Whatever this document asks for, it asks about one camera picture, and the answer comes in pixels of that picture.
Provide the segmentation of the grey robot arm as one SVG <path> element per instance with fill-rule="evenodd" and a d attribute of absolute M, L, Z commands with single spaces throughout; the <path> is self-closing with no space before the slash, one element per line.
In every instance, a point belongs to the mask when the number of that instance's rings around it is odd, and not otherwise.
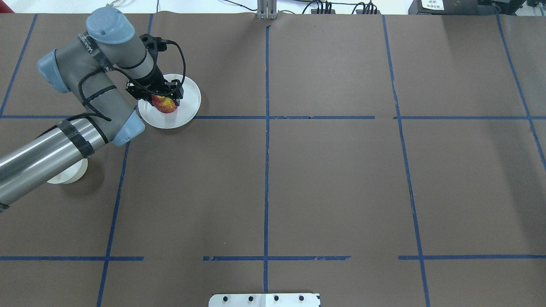
<path fill-rule="evenodd" d="M 120 72 L 134 99 L 154 96 L 183 99 L 185 75 L 168 80 L 157 64 L 170 40 L 137 35 L 133 24 L 113 6 L 94 10 L 86 30 L 38 61 L 45 81 L 60 93 L 73 93 L 84 112 L 63 119 L 29 144 L 1 159 L 1 211 L 13 202 L 88 159 L 110 142 L 121 146 L 141 134 L 144 123 L 107 75 Z"/>

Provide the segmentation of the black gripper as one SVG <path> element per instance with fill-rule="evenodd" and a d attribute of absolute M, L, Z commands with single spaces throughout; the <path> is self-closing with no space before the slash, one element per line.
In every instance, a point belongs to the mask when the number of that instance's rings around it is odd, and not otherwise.
<path fill-rule="evenodd" d="M 125 72 L 129 76 L 128 79 L 131 81 L 125 89 L 134 98 L 147 102 L 152 102 L 153 95 L 170 97 L 172 103 L 179 107 L 180 101 L 183 99 L 184 77 L 172 81 L 166 80 L 158 67 L 157 60 L 159 53 L 166 51 L 167 47 L 172 45 L 177 47 L 182 61 L 184 61 L 181 47 L 175 41 L 152 35 L 141 35 L 139 39 L 146 49 L 145 55 L 138 64 L 125 68 Z"/>

